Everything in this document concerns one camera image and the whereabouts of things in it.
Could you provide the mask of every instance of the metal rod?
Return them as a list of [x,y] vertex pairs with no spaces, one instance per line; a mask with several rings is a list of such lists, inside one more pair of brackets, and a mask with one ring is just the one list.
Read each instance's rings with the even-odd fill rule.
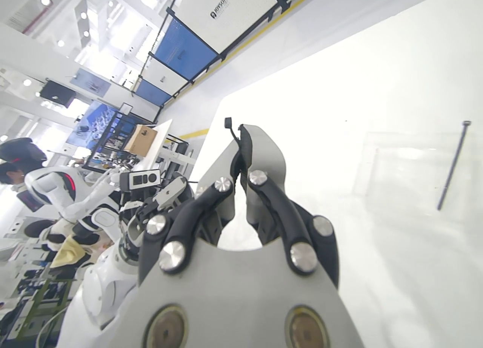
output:
[[464,121],[463,122],[463,131],[461,132],[461,137],[459,139],[459,144],[458,148],[456,150],[456,153],[454,154],[454,159],[451,164],[450,168],[450,173],[448,174],[448,178],[446,179],[445,187],[443,188],[443,193],[440,198],[440,202],[438,203],[438,211],[441,211],[443,207],[443,203],[445,202],[446,198],[446,193],[448,192],[448,188],[450,187],[452,175],[454,173],[454,169],[456,168],[456,164],[458,163],[458,158],[461,153],[461,149],[463,147],[463,143],[465,141],[465,136],[466,136],[466,131],[468,130],[468,127],[471,125],[471,121]]

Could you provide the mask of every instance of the black hair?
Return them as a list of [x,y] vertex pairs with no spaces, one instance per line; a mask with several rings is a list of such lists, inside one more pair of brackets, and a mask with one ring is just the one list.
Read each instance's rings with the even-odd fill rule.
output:
[[12,179],[7,175],[7,172],[16,172],[20,171],[19,168],[12,164],[12,163],[1,163],[0,164],[0,184],[2,185],[13,185],[14,182]]

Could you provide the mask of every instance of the blue panel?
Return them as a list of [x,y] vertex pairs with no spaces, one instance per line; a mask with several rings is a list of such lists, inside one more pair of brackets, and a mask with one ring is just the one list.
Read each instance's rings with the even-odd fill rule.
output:
[[175,72],[191,80],[216,58],[217,53],[173,19],[154,55]]
[[164,105],[169,99],[171,99],[170,94],[165,93],[162,89],[148,83],[146,80],[141,80],[139,87],[136,90],[136,95],[157,106]]

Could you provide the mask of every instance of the black frame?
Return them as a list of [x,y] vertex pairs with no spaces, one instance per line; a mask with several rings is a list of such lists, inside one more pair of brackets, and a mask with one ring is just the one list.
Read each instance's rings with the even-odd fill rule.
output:
[[[184,24],[183,21],[181,21],[178,17],[176,17],[175,12],[172,10],[172,7],[173,7],[173,5],[174,5],[175,2],[176,2],[176,0],[173,0],[171,2],[171,5],[169,5],[169,7],[167,8],[167,10],[166,10],[166,16],[164,17],[164,20],[162,22],[161,28],[159,29],[159,32],[157,34],[156,40],[155,40],[154,44],[152,45],[151,51],[149,52],[149,56],[150,57],[154,58],[155,60],[157,60],[158,62],[160,62],[161,64],[163,64],[164,66],[168,67],[170,70],[172,70],[173,72],[175,72],[176,74],[178,74],[179,76],[181,76],[181,77],[183,77],[184,79],[187,80],[187,82],[186,82],[185,85],[183,85],[180,89],[178,89],[175,93],[173,93],[171,95],[171,99],[176,99],[176,97],[186,87],[195,84],[195,79],[203,71],[205,71],[205,70],[208,71],[210,69],[210,67],[212,65],[214,65],[214,63],[216,63],[219,60],[221,60],[223,62],[226,59],[226,57],[228,56],[228,53],[230,53],[231,51],[233,51],[235,49],[235,47],[237,47],[243,40],[245,40],[247,38],[247,36],[249,36],[257,27],[259,27],[265,19],[267,19],[267,21],[270,22],[271,19],[272,19],[272,17],[273,17],[273,15],[274,15],[274,13],[276,12],[277,9],[281,8],[281,13],[283,13],[291,5],[291,1],[290,0],[277,0],[276,5],[274,5],[273,7],[271,7],[267,12],[264,13],[264,15],[262,15],[259,19],[257,19],[257,21],[255,21],[255,23],[253,23],[248,29],[246,29],[246,31],[243,32],[233,43],[231,43],[225,50],[223,50],[221,53],[219,53],[218,56],[215,57],[215,59],[213,59],[210,63],[208,63],[206,66],[204,66],[197,74],[195,74],[195,76],[193,78],[187,79],[185,76],[182,76],[181,74],[179,74],[178,72],[176,72],[174,69],[172,69],[171,67],[169,67],[168,65],[166,65],[164,62],[162,62],[159,59],[157,59],[152,54],[152,51],[154,51],[154,48],[155,48],[156,43],[157,43],[157,40],[158,40],[158,38],[159,38],[159,36],[160,36],[160,34],[162,32],[162,29],[163,29],[164,25],[166,24],[167,18],[169,16],[171,16],[173,19],[176,19],[185,28],[187,28],[194,36],[196,36],[200,41],[202,41],[205,45],[207,45],[212,51],[214,51],[214,50],[202,38],[200,38],[197,34],[195,34],[195,32],[193,32],[186,24]],[[139,76],[139,79],[138,79],[138,83],[139,83],[140,79],[143,79],[143,77],[142,77],[143,70],[145,69],[148,60],[149,60],[149,58],[146,60],[146,62],[143,65],[143,68],[142,68],[142,70],[140,72],[140,76]],[[161,114],[161,111],[163,110],[164,106],[168,102],[170,102],[170,101],[171,101],[170,99],[167,100],[163,105],[161,105],[159,107],[159,111],[157,112],[157,115],[155,116],[155,121],[158,119],[159,114]]]
[[[104,172],[106,172],[105,170],[102,170],[102,169],[99,169],[99,168],[96,168],[96,167],[91,167],[89,165],[89,163],[92,161],[92,158],[94,157],[94,155],[96,153],[98,153],[99,148],[100,149],[112,150],[113,152],[116,152],[116,153],[122,152],[124,150],[124,148],[126,147],[126,144],[129,141],[129,138],[132,136],[134,129],[136,129],[136,125],[138,125],[138,123],[136,122],[136,120],[134,120],[134,118],[132,116],[136,117],[139,121],[145,121],[145,124],[151,124],[150,121],[144,119],[143,117],[136,116],[133,113],[130,113],[129,115],[125,115],[125,114],[119,112],[119,110],[117,110],[116,113],[114,114],[114,116],[112,117],[112,119],[110,120],[109,124],[107,125],[106,129],[104,130],[104,132],[100,136],[97,144],[91,150],[91,154],[87,158],[85,164],[82,166],[83,169],[86,169],[86,170],[89,170],[89,171],[94,171],[94,172],[99,172],[100,174],[103,174]],[[119,119],[119,122],[114,127],[114,131],[111,131],[112,124],[114,123],[114,121],[116,119]],[[110,146],[107,146],[106,143],[107,143],[108,139],[110,139],[112,136],[117,136],[117,134],[120,134],[121,129],[122,129],[123,125],[125,125],[125,124],[133,124],[134,129],[131,133],[126,134],[124,142],[121,145],[121,147],[120,148],[112,148]]]

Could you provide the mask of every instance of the black speaker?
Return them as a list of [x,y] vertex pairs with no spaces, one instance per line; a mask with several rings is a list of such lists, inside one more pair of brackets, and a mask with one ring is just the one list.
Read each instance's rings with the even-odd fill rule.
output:
[[68,108],[75,98],[75,91],[49,80],[40,91],[40,97]]

